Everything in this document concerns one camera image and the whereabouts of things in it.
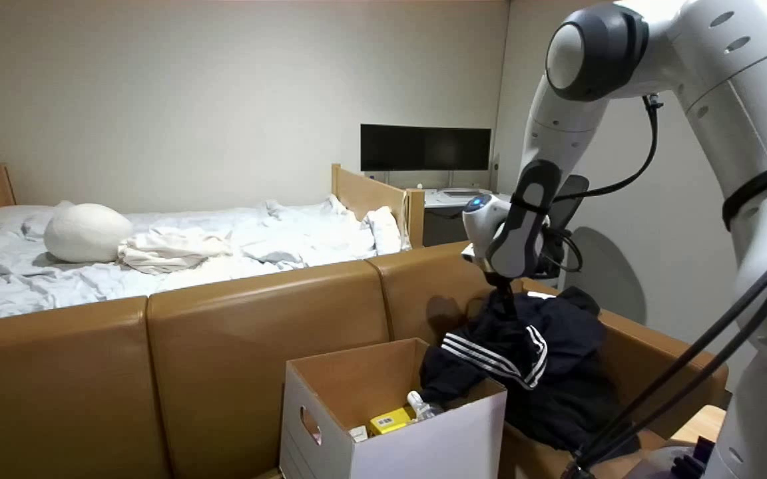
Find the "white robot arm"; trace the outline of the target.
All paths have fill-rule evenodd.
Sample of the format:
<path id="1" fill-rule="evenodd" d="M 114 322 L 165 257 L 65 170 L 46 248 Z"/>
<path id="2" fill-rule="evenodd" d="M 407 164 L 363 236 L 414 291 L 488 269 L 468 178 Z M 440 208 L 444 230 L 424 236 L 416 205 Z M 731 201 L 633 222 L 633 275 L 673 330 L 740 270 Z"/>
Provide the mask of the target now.
<path id="1" fill-rule="evenodd" d="M 648 269 L 660 218 L 692 253 L 696 309 L 728 298 L 740 366 L 704 479 L 767 479 L 767 0 L 568 0 L 552 20 L 503 170 L 511 208 L 476 256 L 528 275 L 568 174 L 596 182 L 591 220 L 623 226 Z"/>

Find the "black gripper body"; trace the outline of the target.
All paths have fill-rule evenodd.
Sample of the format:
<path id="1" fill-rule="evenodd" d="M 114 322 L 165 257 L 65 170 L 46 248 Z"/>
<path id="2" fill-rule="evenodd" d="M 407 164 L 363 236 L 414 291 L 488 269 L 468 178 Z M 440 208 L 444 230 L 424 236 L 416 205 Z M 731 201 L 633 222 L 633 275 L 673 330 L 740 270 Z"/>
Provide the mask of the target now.
<path id="1" fill-rule="evenodd" d="M 580 270 L 584 253 L 568 229 L 543 226 L 538 230 L 538 253 L 526 269 L 530 279 L 560 279 L 563 273 Z"/>

